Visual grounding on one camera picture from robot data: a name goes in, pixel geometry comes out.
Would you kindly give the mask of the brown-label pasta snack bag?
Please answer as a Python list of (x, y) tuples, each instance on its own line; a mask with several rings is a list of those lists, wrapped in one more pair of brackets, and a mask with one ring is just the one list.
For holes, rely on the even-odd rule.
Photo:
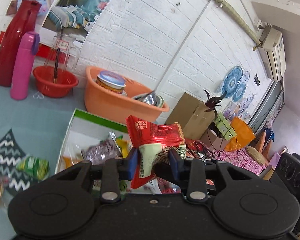
[(81, 150), (81, 154), (84, 160), (90, 161), (93, 165), (101, 165), (108, 159), (120, 157), (121, 151), (114, 140), (106, 139), (97, 145)]

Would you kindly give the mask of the orange snack bag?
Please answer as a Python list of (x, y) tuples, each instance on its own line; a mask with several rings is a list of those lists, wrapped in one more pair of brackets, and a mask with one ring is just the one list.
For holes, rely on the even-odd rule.
[(67, 157), (63, 156), (63, 161), (65, 163), (65, 168), (69, 168), (73, 165), (76, 165), (77, 163), (81, 162), (83, 158), (79, 155), (76, 155), (75, 157)]

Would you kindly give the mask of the red top snack bag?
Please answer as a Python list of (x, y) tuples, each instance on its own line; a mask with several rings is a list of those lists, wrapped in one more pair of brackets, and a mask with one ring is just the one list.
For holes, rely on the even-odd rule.
[(176, 150), (181, 159), (186, 158), (186, 142), (179, 123), (157, 125), (130, 115), (126, 118), (126, 125), (133, 147), (140, 152), (131, 188), (138, 189), (153, 180), (153, 166), (170, 163), (169, 150)]

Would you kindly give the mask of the yellow snack bag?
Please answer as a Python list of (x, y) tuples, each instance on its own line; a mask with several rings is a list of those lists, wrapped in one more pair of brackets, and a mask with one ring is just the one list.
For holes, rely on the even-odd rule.
[(116, 138), (116, 144), (119, 146), (123, 158), (126, 158), (129, 155), (130, 150), (133, 148), (132, 143), (129, 140), (123, 139), (123, 136)]

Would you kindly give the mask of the green cardboard box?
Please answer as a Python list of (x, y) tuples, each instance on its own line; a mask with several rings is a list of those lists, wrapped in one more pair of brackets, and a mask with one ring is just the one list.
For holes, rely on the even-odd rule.
[(55, 173), (65, 169), (62, 164), (63, 157), (71, 157), (81, 153), (82, 149), (98, 144), (107, 138), (110, 132), (117, 137), (129, 140), (128, 131), (125, 125), (110, 121), (97, 115), (93, 115), (81, 109), (75, 109), (59, 151), (59, 157)]

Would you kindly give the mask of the light green small box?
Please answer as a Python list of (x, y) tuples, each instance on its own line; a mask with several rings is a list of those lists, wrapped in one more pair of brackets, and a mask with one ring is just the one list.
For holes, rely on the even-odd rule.
[(226, 120), (222, 113), (217, 114), (214, 123), (226, 141), (229, 141), (236, 136), (234, 128), (230, 125), (230, 122)]

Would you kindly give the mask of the brown cardboard box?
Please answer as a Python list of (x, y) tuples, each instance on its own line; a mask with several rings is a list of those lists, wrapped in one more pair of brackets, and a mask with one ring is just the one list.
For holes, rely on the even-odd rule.
[(199, 140), (215, 119), (215, 113), (204, 102), (184, 93), (165, 124), (178, 122), (187, 139)]

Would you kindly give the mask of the orange plastic bag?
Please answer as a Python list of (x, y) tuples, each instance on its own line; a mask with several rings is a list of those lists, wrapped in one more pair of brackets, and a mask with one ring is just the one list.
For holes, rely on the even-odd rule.
[(245, 148), (256, 138), (252, 129), (238, 117), (232, 119), (231, 126), (234, 128), (236, 136), (226, 145), (225, 151), (231, 152)]

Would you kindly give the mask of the orange plastic tub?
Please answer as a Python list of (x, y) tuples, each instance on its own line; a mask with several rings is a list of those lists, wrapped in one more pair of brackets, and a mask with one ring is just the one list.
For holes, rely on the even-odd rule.
[(111, 92), (95, 82), (102, 68), (88, 66), (85, 69), (87, 83), (84, 104), (88, 112), (103, 118), (125, 124), (126, 117), (133, 115), (147, 121), (155, 122), (159, 115), (170, 110), (165, 102), (162, 107), (151, 106), (133, 99), (139, 94), (147, 94), (150, 88), (137, 81), (124, 77), (126, 96)]

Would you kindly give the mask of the dark purple plant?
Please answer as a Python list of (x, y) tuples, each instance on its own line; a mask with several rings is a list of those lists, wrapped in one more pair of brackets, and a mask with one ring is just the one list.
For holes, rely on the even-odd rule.
[(207, 90), (204, 89), (204, 92), (207, 96), (207, 101), (205, 102), (205, 106), (207, 109), (205, 112), (214, 111), (216, 113), (216, 106), (219, 106), (219, 103), (225, 98), (226, 92), (224, 92), (221, 96), (210, 97), (210, 94)]

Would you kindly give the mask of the green small snack packet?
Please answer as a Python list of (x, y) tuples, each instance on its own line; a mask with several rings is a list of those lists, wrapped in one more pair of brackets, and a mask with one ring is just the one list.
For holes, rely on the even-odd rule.
[(16, 169), (36, 180), (44, 180), (49, 176), (50, 165), (45, 159), (27, 156), (17, 164)]

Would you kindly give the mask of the steel bowl in tub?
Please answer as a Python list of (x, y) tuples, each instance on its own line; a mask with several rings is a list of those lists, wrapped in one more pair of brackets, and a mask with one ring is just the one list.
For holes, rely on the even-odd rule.
[(139, 94), (132, 97), (134, 100), (138, 100), (140, 102), (144, 102), (151, 106), (162, 107), (164, 105), (164, 99), (157, 95), (155, 91), (151, 91), (149, 93)]

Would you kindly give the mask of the lidded jar in tub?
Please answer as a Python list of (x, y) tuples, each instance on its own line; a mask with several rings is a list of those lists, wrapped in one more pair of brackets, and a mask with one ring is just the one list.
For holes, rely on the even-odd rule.
[(116, 94), (123, 94), (126, 87), (126, 82), (123, 77), (107, 70), (101, 71), (97, 75), (95, 82), (99, 86)]

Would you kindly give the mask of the blue paper fan decorations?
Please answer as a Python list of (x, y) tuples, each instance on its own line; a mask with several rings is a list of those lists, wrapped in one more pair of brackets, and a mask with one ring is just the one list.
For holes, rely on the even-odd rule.
[(221, 95), (225, 95), (225, 98), (239, 102), (243, 99), (249, 80), (250, 72), (243, 70), (241, 66), (235, 66), (228, 72), (218, 91)]

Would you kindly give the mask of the red plastic basin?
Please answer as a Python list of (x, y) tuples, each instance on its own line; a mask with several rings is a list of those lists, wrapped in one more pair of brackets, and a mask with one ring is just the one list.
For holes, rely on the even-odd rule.
[(78, 78), (71, 72), (58, 69), (56, 79), (54, 73), (55, 68), (50, 66), (38, 66), (33, 70), (37, 90), (44, 96), (63, 98), (78, 85)]

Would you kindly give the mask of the clear glass pitcher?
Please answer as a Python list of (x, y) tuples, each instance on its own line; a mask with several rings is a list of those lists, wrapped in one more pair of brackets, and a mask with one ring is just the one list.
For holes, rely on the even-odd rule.
[(76, 68), (81, 50), (75, 45), (75, 38), (58, 33), (55, 42), (48, 52), (45, 67), (55, 67), (61, 70), (73, 70)]

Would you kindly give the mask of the pink water bottle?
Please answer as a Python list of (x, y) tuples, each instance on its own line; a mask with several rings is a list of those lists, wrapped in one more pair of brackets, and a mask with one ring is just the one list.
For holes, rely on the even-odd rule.
[(35, 31), (28, 31), (21, 38), (10, 88), (10, 96), (14, 100), (27, 98), (30, 76), (39, 43), (40, 36)]

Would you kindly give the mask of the red thermos jug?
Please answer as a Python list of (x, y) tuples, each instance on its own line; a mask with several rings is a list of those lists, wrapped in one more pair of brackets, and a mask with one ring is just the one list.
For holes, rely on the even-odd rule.
[(8, 25), (0, 46), (0, 86), (10, 87), (21, 39), (26, 32), (35, 29), (41, 6), (37, 1), (23, 0)]

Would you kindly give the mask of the wall air conditioner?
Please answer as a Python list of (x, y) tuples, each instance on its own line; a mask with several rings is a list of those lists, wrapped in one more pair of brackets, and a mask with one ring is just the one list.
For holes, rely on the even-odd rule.
[(286, 71), (286, 57), (282, 33), (266, 26), (260, 37), (258, 51), (261, 55), (267, 76), (273, 81), (280, 81)]

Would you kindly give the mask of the bedding wall poster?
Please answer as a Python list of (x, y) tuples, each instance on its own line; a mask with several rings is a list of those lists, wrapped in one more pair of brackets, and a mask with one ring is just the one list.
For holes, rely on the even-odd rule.
[[(22, 1), (11, 0), (6, 11), (9, 17), (15, 16)], [(87, 35), (110, 0), (29, 0), (38, 2), (41, 7), (36, 17), (36, 30), (40, 42), (52, 46), (57, 34), (75, 39), (75, 45), (81, 47)]]

